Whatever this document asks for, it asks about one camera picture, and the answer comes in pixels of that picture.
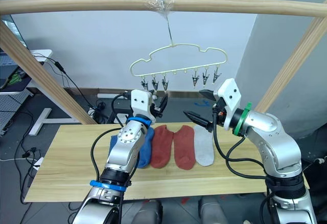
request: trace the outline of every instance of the table top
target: table top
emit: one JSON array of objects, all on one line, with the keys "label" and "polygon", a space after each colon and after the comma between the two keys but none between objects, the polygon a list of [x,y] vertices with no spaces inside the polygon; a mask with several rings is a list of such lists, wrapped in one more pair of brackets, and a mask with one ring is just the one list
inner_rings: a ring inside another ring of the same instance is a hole
[{"label": "table top", "polygon": [[[193,123],[166,123],[170,131],[177,132],[182,125],[194,126]],[[90,180],[96,177],[90,159],[90,148],[98,135],[116,124],[105,125],[62,125],[60,126],[36,177],[25,198],[27,202],[47,201],[83,201],[91,186]],[[95,159],[100,173],[108,156],[110,136],[113,131],[103,136],[95,148]],[[239,137],[231,131],[218,128],[218,140],[226,153]],[[247,139],[231,154],[232,158],[254,158],[261,160],[257,148]],[[231,163],[235,170],[251,175],[263,175],[260,166],[252,162]],[[232,194],[264,192],[263,180],[238,177],[231,173],[225,161],[215,150],[215,161],[203,167],[195,164],[191,170],[179,169],[174,160],[174,143],[168,164],[155,169],[150,165],[137,169],[128,187],[124,199],[145,199],[160,197],[178,197],[212,194]]]}]

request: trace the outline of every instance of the sock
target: sock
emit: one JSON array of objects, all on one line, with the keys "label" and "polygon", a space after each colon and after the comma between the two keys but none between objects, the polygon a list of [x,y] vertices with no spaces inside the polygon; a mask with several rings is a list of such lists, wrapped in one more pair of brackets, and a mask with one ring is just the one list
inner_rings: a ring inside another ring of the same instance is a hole
[{"label": "sock", "polygon": [[151,166],[162,168],[170,159],[174,133],[169,131],[166,125],[156,127],[152,139]]},{"label": "sock", "polygon": [[215,159],[213,134],[200,125],[195,125],[193,129],[195,160],[199,165],[209,166]]},{"label": "sock", "polygon": [[194,130],[186,125],[174,133],[174,155],[178,168],[189,170],[195,164]]},{"label": "sock", "polygon": [[[138,168],[144,168],[146,167],[151,160],[151,140],[153,138],[154,130],[153,128],[149,127],[147,134],[145,135],[145,141],[142,145],[141,149],[139,150],[139,163]],[[109,147],[109,153],[117,143],[117,135],[111,136],[110,140],[110,147]]]},{"label": "sock", "polygon": [[153,128],[149,127],[148,132],[145,135],[145,141],[141,149],[139,150],[139,163],[138,168],[146,167],[151,160],[151,141],[154,135]]},{"label": "sock", "polygon": [[109,146],[109,154],[110,154],[111,150],[113,149],[113,147],[115,146],[115,144],[117,143],[117,139],[118,139],[117,135],[111,136],[110,146]]}]

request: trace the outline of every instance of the cable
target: cable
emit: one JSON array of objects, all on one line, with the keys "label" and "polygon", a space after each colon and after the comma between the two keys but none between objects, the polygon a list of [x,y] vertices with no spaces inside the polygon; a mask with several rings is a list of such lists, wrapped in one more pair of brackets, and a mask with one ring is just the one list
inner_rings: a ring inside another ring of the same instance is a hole
[{"label": "cable", "polygon": [[28,169],[28,172],[27,172],[27,174],[25,175],[24,180],[23,180],[23,183],[22,183],[22,182],[21,182],[21,178],[22,178],[21,171],[20,171],[20,168],[19,168],[19,166],[18,166],[16,160],[17,160],[17,153],[18,153],[18,149],[19,149],[19,147],[21,147],[21,148],[24,150],[24,152],[26,152],[26,150],[24,149],[24,147],[23,147],[22,144],[23,144],[23,142],[24,142],[25,137],[28,135],[30,129],[31,129],[32,126],[33,126],[33,121],[34,121],[34,119],[33,119],[33,115],[32,115],[32,114],[29,114],[29,113],[25,113],[25,112],[23,112],[23,111],[0,110],[0,112],[11,112],[11,113],[12,113],[12,112],[14,112],[14,113],[17,112],[17,113],[26,114],[26,115],[28,115],[29,117],[31,117],[30,125],[29,125],[29,127],[26,129],[24,135],[22,136],[22,139],[19,141],[19,143],[18,143],[18,145],[17,145],[17,147],[16,147],[15,154],[14,154],[14,162],[15,162],[15,166],[16,166],[16,169],[17,169],[17,171],[18,171],[18,175],[19,175],[19,189],[20,189],[20,198],[19,198],[19,200],[20,200],[20,203],[21,203],[21,204],[23,204],[23,205],[27,205],[28,203],[24,203],[24,201],[22,200],[22,198],[23,198],[23,190],[24,190],[24,185],[25,185],[26,178],[27,178],[27,176],[30,174],[30,170],[33,168],[33,164],[31,164],[30,168]]},{"label": "cable", "polygon": [[264,200],[262,200],[261,204],[260,204],[260,210],[259,210],[259,214],[260,214],[260,222],[261,224],[265,224],[264,221],[264,206],[266,202],[269,202],[271,197],[274,195],[274,193],[270,193],[269,195],[267,195],[267,197],[265,197]]},{"label": "cable", "polygon": [[[213,112],[213,113],[214,113],[213,114],[213,129],[214,129],[213,135],[214,135],[215,146],[216,146],[216,149],[218,150],[220,156],[223,157],[224,159],[226,159],[226,156],[224,155],[224,153],[220,149],[218,138],[217,138],[217,114],[215,112]],[[256,164],[259,164],[262,168],[264,168],[264,165],[260,161],[255,160],[255,159],[250,159],[250,158],[231,159],[231,158],[228,158],[228,160],[230,162],[250,161],[250,162],[254,162]]]},{"label": "cable", "polygon": [[117,113],[116,113],[116,111],[114,110],[114,107],[113,107],[114,101],[115,101],[116,99],[118,99],[119,97],[121,97],[121,96],[123,96],[123,94],[116,95],[116,96],[114,97],[114,99],[113,99],[112,102],[111,102],[111,110],[112,110],[112,112],[113,112],[115,118],[117,119],[117,121],[118,121],[119,124],[121,125],[121,127],[124,127],[123,124],[122,124],[122,122],[121,122],[120,119],[118,118]]},{"label": "cable", "polygon": [[120,130],[120,129],[121,129],[121,128],[113,128],[113,129],[110,129],[110,130],[108,130],[108,131],[103,132],[101,135],[99,135],[99,136],[96,138],[96,140],[93,142],[93,144],[92,144],[92,146],[91,146],[91,150],[90,150],[91,161],[92,161],[92,164],[93,164],[94,169],[95,169],[96,174],[97,174],[97,181],[99,181],[99,179],[100,179],[100,173],[99,173],[99,169],[98,169],[98,166],[97,166],[96,160],[94,159],[94,148],[95,148],[95,146],[96,146],[98,140],[99,140],[102,136],[104,136],[104,135],[106,135],[107,133],[110,133],[110,132],[112,132],[112,131]]},{"label": "cable", "polygon": [[68,217],[68,219],[67,219],[68,224],[72,224],[72,223],[70,222],[70,219],[71,219],[72,215],[74,215],[74,214],[77,214],[77,211],[76,211],[76,212],[73,212],[72,214],[69,215],[69,217]]},{"label": "cable", "polygon": [[27,171],[27,173],[26,173],[26,175],[24,177],[24,180],[22,182],[22,191],[20,192],[20,203],[22,205],[26,205],[27,204],[27,203],[24,203],[24,199],[25,199],[25,196],[24,196],[24,186],[25,186],[25,182],[26,182],[27,176],[30,176],[31,177],[31,175],[30,175],[30,170],[31,169],[33,169],[33,166],[30,166],[30,168],[28,169],[28,171]]},{"label": "cable", "polygon": [[53,69],[52,65],[51,65],[49,62],[45,62],[45,63],[47,63],[47,64],[51,67],[52,71],[53,71],[56,75],[61,76],[61,78],[62,78],[62,85],[63,85],[64,87],[67,87],[67,86],[65,85],[65,83],[64,83],[64,81],[63,81],[63,78],[66,79],[66,81],[67,81],[67,83],[68,83],[68,87],[70,87],[70,85],[69,85],[69,81],[68,81],[68,79],[67,79],[66,76],[64,76],[62,73],[61,73],[61,74],[57,73],[57,72],[55,71],[55,69]]},{"label": "cable", "polygon": [[97,108],[91,112],[90,116],[99,124],[102,124],[105,122],[104,115],[101,113],[102,110],[105,109],[106,103],[104,103],[102,100],[96,101]]},{"label": "cable", "polygon": [[7,161],[13,161],[13,160],[34,160],[34,161],[37,161],[36,159],[24,158],[24,159],[0,159],[0,162],[7,162]]},{"label": "cable", "polygon": [[[18,104],[22,105],[22,103],[20,103],[18,100],[16,100],[14,97],[12,97],[11,95],[8,95],[12,100],[14,100],[15,102],[17,102]],[[31,121],[31,124],[33,125],[34,124],[34,117],[33,117],[33,114],[31,113],[31,111],[29,111],[27,108],[25,108],[25,110],[28,112],[28,113],[24,113],[24,114],[27,114],[31,117],[32,121]],[[16,111],[0,111],[0,112],[8,112],[8,113],[16,113]],[[20,144],[20,146],[22,147],[23,151],[26,152],[24,146],[23,146],[23,143]]]},{"label": "cable", "polygon": [[[127,187],[129,181],[131,180],[131,178],[133,177],[137,167],[138,167],[138,163],[139,163],[139,153],[137,155],[137,160],[135,163],[135,166],[133,168],[133,171],[130,173],[127,181],[124,183],[124,187]],[[122,212],[123,212],[123,201],[124,201],[124,192],[121,192],[121,198],[119,199],[119,216],[118,216],[118,224],[122,223]]]},{"label": "cable", "polygon": [[44,55],[42,55],[42,54],[39,54],[39,55],[41,55],[41,56],[34,56],[34,57],[44,57],[44,58],[47,58],[47,59],[49,59],[49,60],[51,60],[52,62],[53,62],[53,64],[58,68],[58,70],[60,70],[73,84],[74,84],[74,86],[77,88],[77,90],[80,92],[80,94],[82,95],[82,97],[84,98],[84,100],[86,101],[86,103],[90,106],[90,107],[92,107],[92,108],[94,108],[94,106],[93,105],[91,105],[91,103],[88,101],[88,99],[83,95],[83,93],[80,91],[80,89],[77,87],[77,85],[74,83],[74,81],[69,77],[69,75],[66,73],[66,71],[64,70],[64,68],[61,66],[61,64],[59,63],[59,62],[57,62],[57,61],[55,61],[54,59],[52,59],[52,58],[49,58],[49,57],[45,57]]},{"label": "cable", "polygon": [[266,177],[266,176],[261,176],[261,175],[247,175],[247,174],[239,173],[239,172],[237,172],[236,170],[234,170],[234,169],[230,166],[230,164],[229,164],[229,155],[230,155],[231,152],[232,152],[236,147],[238,147],[238,146],[239,146],[239,145],[240,145],[244,140],[245,140],[245,137],[242,137],[242,138],[241,138],[241,139],[240,139],[240,140],[239,140],[235,145],[233,145],[233,146],[229,149],[228,153],[226,154],[226,159],[225,159],[227,168],[228,168],[232,173],[234,173],[234,174],[236,174],[236,175],[238,175],[238,176],[240,176],[240,177],[243,177],[243,178],[269,180],[269,178]]},{"label": "cable", "polygon": [[77,207],[77,208],[75,208],[75,209],[71,207],[71,204],[72,204],[72,202],[69,202],[69,204],[68,204],[68,208],[69,208],[69,210],[71,210],[71,211],[75,211],[75,210],[78,210],[78,209],[82,206],[83,203],[81,203],[81,204],[79,205],[79,207]]},{"label": "cable", "polygon": [[82,97],[84,98],[84,100],[86,101],[86,103],[91,107],[94,108],[94,105],[91,105],[91,103],[88,101],[88,99],[83,95],[82,91],[77,87],[76,83],[74,83],[74,81],[69,77],[69,75],[67,75],[66,72],[63,72],[68,79],[73,83],[73,85],[77,88],[77,90],[80,92],[80,94],[82,95]]},{"label": "cable", "polygon": [[28,211],[30,210],[32,204],[33,204],[33,203],[30,203],[29,207],[27,208],[27,210],[25,211],[24,215],[22,216],[22,218],[21,218],[19,224],[22,224],[22,222],[24,221],[24,219],[25,219],[25,217],[26,217]]}]

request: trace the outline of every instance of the wooden bar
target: wooden bar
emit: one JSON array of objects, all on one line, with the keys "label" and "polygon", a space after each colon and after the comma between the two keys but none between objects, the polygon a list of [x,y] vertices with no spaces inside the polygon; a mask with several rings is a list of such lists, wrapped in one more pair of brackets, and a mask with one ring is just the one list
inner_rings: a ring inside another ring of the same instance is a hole
[{"label": "wooden bar", "polygon": [[[282,0],[171,0],[171,11],[259,13],[326,17],[327,5]],[[8,0],[0,14],[59,11],[151,11],[156,0]]]},{"label": "wooden bar", "polygon": [[82,124],[96,124],[0,21],[0,47],[48,94]]},{"label": "wooden bar", "polygon": [[298,69],[305,62],[312,50],[317,46],[327,30],[327,17],[312,20],[301,41],[296,46],[292,55],[283,65],[265,95],[256,106],[255,110],[265,113],[276,100],[288,82],[293,78]]}]

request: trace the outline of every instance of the hanger clip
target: hanger clip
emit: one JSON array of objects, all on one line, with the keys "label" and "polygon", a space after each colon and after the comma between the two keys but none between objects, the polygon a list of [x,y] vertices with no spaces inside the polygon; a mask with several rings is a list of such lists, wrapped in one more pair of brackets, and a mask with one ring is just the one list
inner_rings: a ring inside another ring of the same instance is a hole
[{"label": "hanger clip", "polygon": [[159,84],[159,82],[156,82],[155,77],[153,76],[153,79],[152,79],[152,85],[153,85],[153,89],[154,89],[155,91],[158,90],[158,84]]},{"label": "hanger clip", "polygon": [[141,81],[141,85],[144,88],[144,90],[149,90],[148,82],[145,81],[145,78],[143,78],[143,81]]},{"label": "hanger clip", "polygon": [[194,74],[194,76],[192,75],[192,80],[193,80],[193,86],[194,86],[194,88],[195,88],[195,85],[196,85],[196,83],[198,82],[198,80],[199,80],[199,75],[197,76],[196,75],[196,71],[195,71],[195,74]]},{"label": "hanger clip", "polygon": [[216,82],[216,80],[218,79],[218,77],[220,77],[221,73],[218,74],[218,67],[216,68],[215,72],[214,72],[214,79],[213,79],[213,84]]},{"label": "hanger clip", "polygon": [[205,69],[205,74],[202,72],[203,86],[205,86],[206,81],[208,80],[210,74],[206,75],[207,68]]},{"label": "hanger clip", "polygon": [[163,89],[165,90],[165,92],[167,91],[168,88],[168,82],[166,82],[166,76],[163,76],[163,80],[162,80],[162,85],[163,85]]}]

